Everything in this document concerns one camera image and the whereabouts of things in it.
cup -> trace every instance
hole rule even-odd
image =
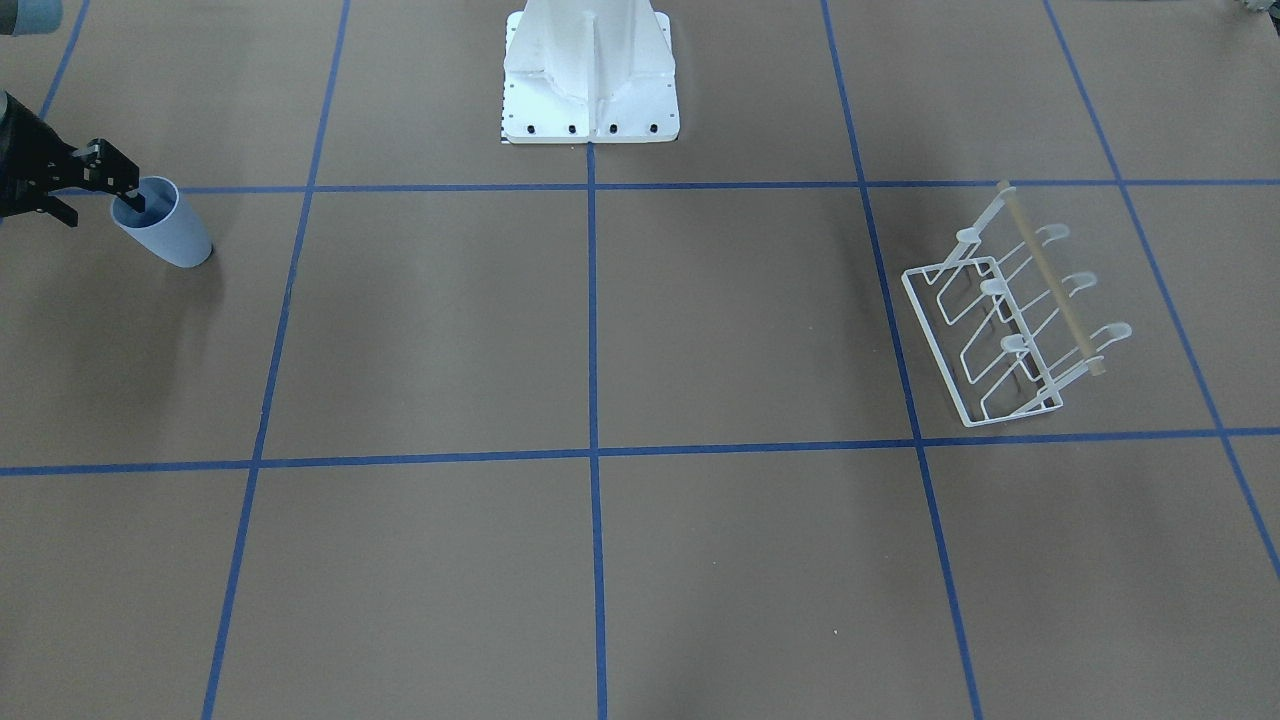
[[[45,35],[56,31],[60,24],[63,24],[63,0],[0,3],[0,31],[5,35]]]
[[[138,181],[138,192],[146,199],[146,210],[134,211],[116,197],[111,202],[115,224],[166,263],[179,268],[204,263],[214,243],[178,186],[168,178],[148,176]]]

blue grid line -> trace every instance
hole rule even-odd
[[[63,50],[63,59],[58,63],[58,72],[54,73],[54,81],[49,83],[49,92],[45,95],[45,102],[40,106],[41,119],[45,119],[49,115],[49,109],[54,106],[54,96],[58,95],[58,88],[63,85],[63,76],[67,74],[67,68],[72,64],[72,55],[76,53],[76,44],[79,42],[79,33],[84,28],[84,18],[88,17],[88,3],[90,0],[83,0],[81,3],[81,12],[76,15],[76,24],[72,26],[72,35],[67,38],[67,49]]]
[[[827,442],[758,442],[722,445],[650,445],[637,447],[602,447],[602,457],[650,457],[662,455],[736,455],[751,452],[817,452],[824,450],[883,450],[915,447],[906,439],[854,439]]]
[[[49,475],[113,475],[131,473],[189,473],[193,470],[247,470],[248,460],[210,460],[184,462],[119,462],[96,465],[32,465],[0,468],[0,478]]]
[[[1280,428],[1228,428],[1226,434],[1231,437],[1275,437],[1280,436]]]
[[[586,145],[588,434],[591,459],[591,575],[595,583],[595,716],[609,717],[604,615],[604,525],[600,505],[599,304],[596,302],[595,145]]]
[[[1228,428],[1233,437],[1275,437],[1277,428]],[[1140,442],[1161,439],[1216,438],[1217,429],[1181,430],[1124,430],[1112,433],[1061,433],[1029,436],[974,436],[974,437],[922,437],[919,443],[925,447],[963,447],[998,445],[1052,445],[1065,442]],[[439,465],[466,462],[511,462],[516,460],[581,460],[593,455],[599,457],[652,457],[682,455],[737,455],[771,452],[823,452],[856,451],[915,447],[914,438],[850,439],[850,441],[797,441],[797,442],[744,442],[713,445],[648,445],[648,446],[609,446],[591,450],[589,447],[567,447],[552,450],[498,450],[474,452],[421,452],[406,455],[338,455],[316,457],[270,457],[256,461],[259,469],[275,470],[287,468],[349,468],[370,465]],[[17,465],[0,468],[0,478],[23,478],[42,475],[104,475],[131,473],[191,473],[205,470],[246,470],[255,465],[253,460],[207,460],[177,462],[122,462],[99,465]]]
[[[872,252],[876,256],[876,273],[879,275],[881,295],[884,302],[884,315],[888,320],[890,336],[893,341],[893,356],[897,360],[897,374],[902,383],[902,398],[906,404],[906,415],[911,424],[911,441],[915,446],[915,459],[920,466],[920,480],[924,486],[924,497],[929,506],[929,521],[933,525],[933,541],[937,544],[938,565],[942,570],[942,580],[946,585],[947,605],[951,609],[951,624],[955,629],[956,647],[960,652],[960,662],[964,667],[965,685],[969,691],[969,705],[974,720],[982,720],[982,700],[978,694],[978,680],[973,671],[973,661],[969,653],[969,639],[965,633],[964,615],[960,611],[960,597],[956,593],[955,578],[951,573],[951,555],[947,551],[946,533],[942,528],[942,516],[938,511],[937,496],[933,492],[933,477],[929,471],[929,459],[925,455],[920,437],[920,419],[915,411],[915,397],[911,393],[911,378],[906,370],[906,357],[902,355],[902,338],[897,331],[897,319],[893,314],[893,299],[890,293],[888,275],[884,272],[884,256],[881,252],[879,232],[876,229],[876,214],[872,210],[872,197],[867,187],[867,173],[863,169],[863,156],[858,146],[858,129],[854,124],[854,113],[849,102],[849,91],[845,83],[845,72],[840,63],[840,50],[836,45],[836,29],[831,20],[831,6],[827,0],[820,0],[823,22],[827,26],[827,45],[831,50],[831,64],[836,73],[836,87],[840,90],[840,104],[845,113],[845,128],[849,132],[849,147],[854,158],[854,169],[858,173],[859,193],[863,200],[863,213],[867,215],[867,232],[872,242]]]
[[[1201,179],[1132,179],[1124,178],[1121,181],[1124,184],[1146,186],[1146,187],[1252,187],[1252,186],[1274,186],[1280,184],[1280,178],[1201,178]]]
[[[964,447],[979,445],[1053,445],[1062,442],[1134,442],[1156,439],[1216,438],[1216,429],[1190,430],[1130,430],[1116,433],[1061,433],[1034,436],[973,436],[973,437],[934,437],[920,442],[927,447]]]
[[[1010,184],[1023,187],[1097,187],[1115,186],[1114,179],[1018,179],[1010,178]],[[867,181],[867,187],[996,187],[998,179],[950,179],[950,181]]]
[[[311,151],[311,169],[307,176],[307,186],[315,186],[316,176],[320,172],[320,155],[324,151],[325,131],[329,127],[329,110],[333,105],[333,94],[338,83],[338,68],[342,65],[342,47],[347,36],[347,20],[351,17],[351,0],[343,0],[342,15],[338,19],[338,31],[333,46],[333,59],[329,63],[329,81],[325,86],[324,104],[320,108],[320,122],[316,127],[315,145]],[[201,711],[201,720],[211,720],[214,716],[214,703],[218,700],[218,683],[221,679],[223,657],[227,652],[227,635],[230,630],[232,611],[236,606],[236,589],[239,584],[239,570],[244,559],[244,543],[248,538],[248,523],[253,510],[253,497],[257,492],[259,470],[262,462],[262,448],[266,445],[268,424],[271,420],[271,406],[275,398],[275,383],[280,372],[280,357],[284,352],[284,336],[289,325],[289,306],[293,301],[293,283],[298,275],[298,260],[302,256],[302,243],[307,233],[307,220],[311,215],[312,192],[306,192],[302,197],[302,210],[298,215],[298,231],[293,240],[293,255],[289,259],[289,273],[284,283],[284,297],[280,302],[280,319],[275,331],[275,343],[271,350],[271,365],[266,375],[266,388],[262,392],[262,415],[257,428],[257,437],[253,441],[253,457],[248,469],[248,478],[244,483],[244,500],[241,505],[239,524],[236,529],[236,546],[232,551],[230,569],[227,575],[227,592],[223,596],[223,611],[218,621],[218,635],[214,641],[214,656],[209,667],[209,684],[205,688],[205,702]]]
[[[580,182],[475,183],[475,184],[316,184],[312,192],[545,192],[586,190]]]
[[[852,188],[858,181],[602,182],[598,190],[822,190]]]
[[[1075,87],[1080,92],[1080,99],[1084,101],[1084,108],[1089,113],[1089,119],[1093,122],[1093,129],[1097,132],[1098,141],[1102,143],[1102,151],[1107,158],[1107,163],[1111,165],[1112,174],[1116,177],[1120,195],[1124,199],[1125,208],[1129,210],[1129,218],[1133,220],[1133,227],[1138,232],[1138,241],[1142,243],[1142,250],[1147,255],[1147,263],[1151,265],[1151,273],[1156,279],[1156,286],[1160,288],[1160,295],[1164,297],[1165,307],[1169,310],[1169,316],[1174,322],[1174,328],[1178,331],[1178,340],[1183,345],[1183,352],[1187,355],[1187,361],[1190,364],[1192,373],[1196,375],[1196,383],[1199,386],[1201,395],[1204,397],[1204,405],[1208,407],[1210,416],[1213,419],[1213,427],[1217,429],[1217,436],[1222,442],[1222,450],[1226,452],[1226,459],[1231,465],[1231,471],[1235,474],[1235,482],[1240,487],[1240,493],[1244,496],[1244,502],[1249,509],[1249,514],[1253,516],[1253,524],[1262,539],[1262,546],[1271,560],[1271,569],[1276,578],[1280,579],[1280,555],[1276,553],[1276,547],[1271,541],[1271,533],[1267,530],[1266,520],[1263,520],[1258,503],[1253,497],[1253,489],[1249,487],[1249,482],[1244,477],[1240,461],[1235,456],[1235,448],[1231,447],[1231,438],[1226,432],[1226,427],[1222,424],[1222,416],[1219,414],[1217,404],[1213,401],[1213,395],[1210,392],[1208,382],[1204,379],[1204,373],[1201,370],[1199,360],[1196,359],[1196,352],[1192,350],[1190,337],[1187,334],[1187,328],[1183,325],[1178,307],[1174,305],[1172,295],[1169,292],[1169,284],[1165,282],[1165,275],[1160,270],[1160,264],[1156,261],[1156,254],[1151,247],[1147,231],[1142,224],[1142,219],[1138,217],[1138,209],[1133,202],[1133,197],[1129,195],[1129,188],[1126,187],[1124,176],[1120,173],[1120,164],[1116,161],[1115,154],[1111,151],[1111,142],[1107,141],[1106,132],[1102,129],[1102,120],[1098,118],[1097,109],[1093,106],[1093,101],[1089,99],[1089,92],[1084,87],[1084,78],[1080,76],[1080,69],[1075,64],[1075,58],[1071,55],[1071,47],[1066,42],[1066,35],[1062,32],[1062,26],[1057,20],[1057,14],[1053,13],[1052,1],[1042,0],[1042,4],[1044,5],[1044,12],[1048,14],[1050,23],[1053,26],[1053,33],[1057,36],[1057,42],[1062,47],[1066,64],[1071,70],[1071,77],[1075,79]]]
[[[941,188],[941,187],[995,187],[996,179],[923,179],[923,181],[744,181],[744,182],[639,182],[596,183],[599,192],[645,190],[852,190],[865,184],[872,188]],[[1034,179],[1012,178],[1021,187],[1116,187],[1115,179]],[[1144,187],[1268,187],[1280,186],[1280,178],[1222,178],[1222,179],[1125,179],[1126,186]],[[376,192],[582,192],[585,183],[419,183],[419,184],[247,184],[247,186],[192,186],[182,191],[189,195],[303,195],[312,193],[376,193]],[[97,195],[77,187],[59,190],[54,195]]]
[[[443,465],[463,462],[511,462],[513,460],[571,460],[590,457],[586,448],[511,450],[492,452],[431,452],[419,455],[346,455],[337,457],[280,457],[261,460],[264,470],[285,468],[353,468],[364,465]]]

